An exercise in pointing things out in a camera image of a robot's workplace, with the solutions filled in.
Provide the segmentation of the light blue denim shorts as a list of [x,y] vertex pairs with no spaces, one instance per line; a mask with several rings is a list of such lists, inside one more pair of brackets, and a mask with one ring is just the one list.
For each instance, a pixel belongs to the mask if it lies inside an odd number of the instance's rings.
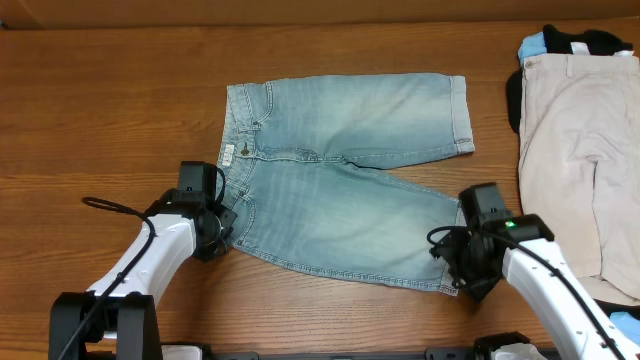
[[428,233],[454,197],[393,175],[475,149],[462,76],[314,76],[231,85],[218,165],[231,244],[320,277],[455,295]]

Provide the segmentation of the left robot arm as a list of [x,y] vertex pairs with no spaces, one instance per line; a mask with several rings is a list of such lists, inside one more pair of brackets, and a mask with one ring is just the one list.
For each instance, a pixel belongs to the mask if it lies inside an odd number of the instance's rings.
[[83,203],[141,220],[139,234],[114,267],[86,291],[64,292],[50,313],[51,360],[212,358],[209,346],[160,339],[156,307],[189,258],[225,254],[235,213],[222,203],[224,172],[196,161],[180,165],[178,184],[138,211],[96,197]]

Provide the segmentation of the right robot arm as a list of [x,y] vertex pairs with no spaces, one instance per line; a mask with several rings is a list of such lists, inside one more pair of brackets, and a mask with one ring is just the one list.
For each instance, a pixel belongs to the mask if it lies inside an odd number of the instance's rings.
[[431,256],[446,262],[456,289],[480,302],[506,281],[539,318],[561,359],[638,358],[638,345],[589,296],[539,216],[515,216],[494,183],[471,186],[459,200],[465,225],[427,235]]

